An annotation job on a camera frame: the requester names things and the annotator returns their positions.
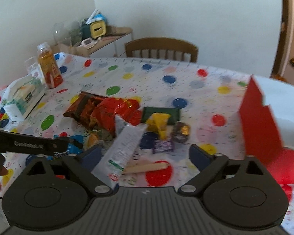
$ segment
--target silver screw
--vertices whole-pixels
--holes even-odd
[[[95,187],[96,193],[107,193],[110,191],[110,188],[106,185],[98,185]]]
[[[196,187],[191,184],[185,184],[181,186],[181,191],[184,193],[193,193],[196,191]]]

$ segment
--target circular cover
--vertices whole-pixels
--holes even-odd
[[[227,225],[260,229],[280,224],[288,200],[278,184],[261,177],[217,181],[204,191],[202,202],[212,216]]]
[[[74,221],[87,202],[87,193],[80,185],[56,177],[33,175],[21,183],[15,181],[3,197],[2,209],[10,225],[49,230]]]

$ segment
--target wooden stick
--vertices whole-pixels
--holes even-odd
[[[161,169],[166,169],[168,167],[169,167],[169,164],[167,164],[167,163],[155,163],[155,164],[137,165],[137,166],[127,167],[123,171],[123,174],[161,170]]]

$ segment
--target white wall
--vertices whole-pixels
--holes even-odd
[[[0,0],[0,86],[25,76],[37,45],[54,44],[56,22],[89,17],[94,0]]]
[[[281,0],[95,0],[109,24],[134,38],[175,37],[199,47],[198,63],[269,76]]]

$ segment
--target green dot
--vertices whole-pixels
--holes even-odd
[[[108,68],[108,70],[109,70],[109,71],[113,71],[113,70],[115,70],[116,68],[118,68],[118,66],[117,66],[117,65],[113,65],[113,66],[110,66],[110,67]]]
[[[54,122],[54,116],[49,115],[45,118],[45,120],[41,123],[41,128],[43,130],[47,130]]]
[[[247,86],[247,84],[244,81],[239,81],[237,82],[237,84],[242,87]]]
[[[112,86],[107,89],[106,94],[110,96],[116,94],[118,91],[120,91],[119,86]]]

